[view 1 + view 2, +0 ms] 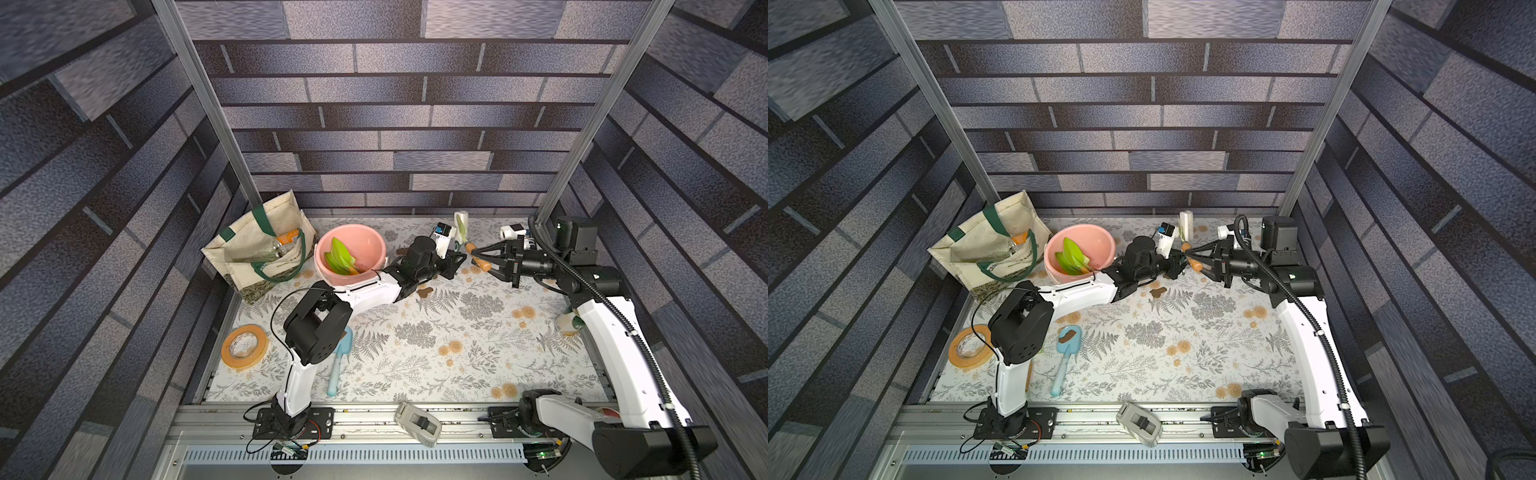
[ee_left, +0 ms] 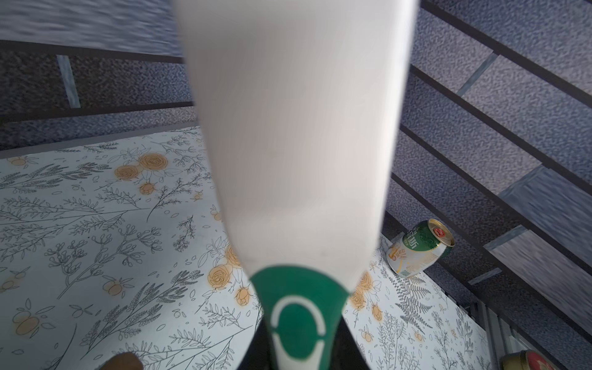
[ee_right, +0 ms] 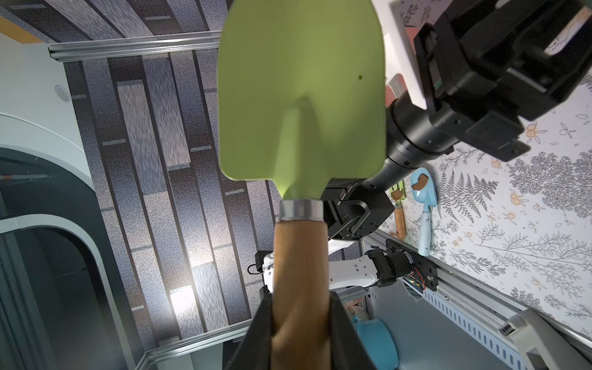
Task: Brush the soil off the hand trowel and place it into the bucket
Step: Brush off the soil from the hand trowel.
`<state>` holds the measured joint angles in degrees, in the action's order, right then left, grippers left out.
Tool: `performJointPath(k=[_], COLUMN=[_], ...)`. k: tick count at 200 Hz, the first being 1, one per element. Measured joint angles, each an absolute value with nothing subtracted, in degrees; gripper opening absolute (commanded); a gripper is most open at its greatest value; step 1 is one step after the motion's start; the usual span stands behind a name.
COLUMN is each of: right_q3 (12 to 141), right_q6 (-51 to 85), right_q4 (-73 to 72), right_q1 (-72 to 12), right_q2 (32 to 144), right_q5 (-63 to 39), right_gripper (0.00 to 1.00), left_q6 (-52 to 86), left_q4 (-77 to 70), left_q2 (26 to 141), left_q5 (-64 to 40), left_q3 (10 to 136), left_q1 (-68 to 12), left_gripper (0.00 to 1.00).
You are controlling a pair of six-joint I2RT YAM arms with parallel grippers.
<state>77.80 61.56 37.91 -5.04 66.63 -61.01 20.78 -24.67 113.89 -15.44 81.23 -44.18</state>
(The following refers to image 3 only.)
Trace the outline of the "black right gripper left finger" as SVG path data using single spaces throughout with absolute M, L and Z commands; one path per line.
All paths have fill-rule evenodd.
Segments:
M 261 301 L 249 329 L 226 369 L 271 368 L 271 338 L 274 331 L 272 294 Z

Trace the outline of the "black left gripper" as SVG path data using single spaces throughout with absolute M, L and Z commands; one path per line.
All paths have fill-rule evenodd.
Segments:
M 414 39 L 426 118 L 413 143 L 439 156 L 463 142 L 499 160 L 529 150 L 523 121 L 563 103 L 591 67 L 591 23 L 550 44 L 583 1 L 454 1 Z

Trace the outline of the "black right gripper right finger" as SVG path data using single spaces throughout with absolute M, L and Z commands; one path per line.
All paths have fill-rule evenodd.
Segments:
M 329 331 L 331 369 L 376 369 L 335 292 L 330 293 Z

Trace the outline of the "blue trowel with soil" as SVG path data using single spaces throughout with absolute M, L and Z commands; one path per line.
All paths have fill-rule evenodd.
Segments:
M 432 208 L 437 206 L 436 186 L 429 171 L 424 167 L 412 173 L 410 183 L 414 200 L 422 205 L 418 254 L 428 257 L 432 243 Z

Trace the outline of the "green hand rake wooden handle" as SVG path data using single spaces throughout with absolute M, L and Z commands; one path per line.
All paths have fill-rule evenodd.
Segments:
M 402 202 L 405 200 L 406 195 L 403 181 L 399 181 L 397 185 L 394 185 L 391 188 L 390 196 L 391 199 L 395 202 L 394 218 L 396 223 L 396 230 L 392 232 L 392 235 L 394 235 L 399 240 L 404 241 L 406 238 L 406 224 Z

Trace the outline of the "green trowel brown handle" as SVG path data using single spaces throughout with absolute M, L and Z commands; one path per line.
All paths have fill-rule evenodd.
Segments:
M 218 47 L 220 169 L 271 180 L 270 369 L 331 369 L 331 180 L 366 179 L 385 160 L 385 51 L 370 1 L 235 1 Z

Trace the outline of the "white green hand brush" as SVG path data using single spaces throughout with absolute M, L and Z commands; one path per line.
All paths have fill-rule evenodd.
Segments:
M 409 34 L 399 14 L 400 1 L 372 0 L 382 27 L 385 49 L 385 84 L 394 97 L 408 93 L 414 106 L 426 110 L 419 66 Z

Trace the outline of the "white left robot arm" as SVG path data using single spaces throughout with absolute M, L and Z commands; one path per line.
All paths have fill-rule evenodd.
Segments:
M 418 248 L 425 256 L 437 199 L 426 163 L 450 154 L 457 143 L 502 161 L 527 153 L 519 139 L 522 120 L 564 102 L 584 76 L 591 65 L 591 23 L 550 52 L 550 43 L 584 10 L 582 1 L 454 1 L 412 38 L 388 2 L 373 7 L 385 55 L 412 69 L 404 78 L 407 90 L 385 114 L 382 169 L 327 186 L 328 237 L 357 241 L 388 217 L 402 217 L 386 191 L 409 177 L 424 206 Z

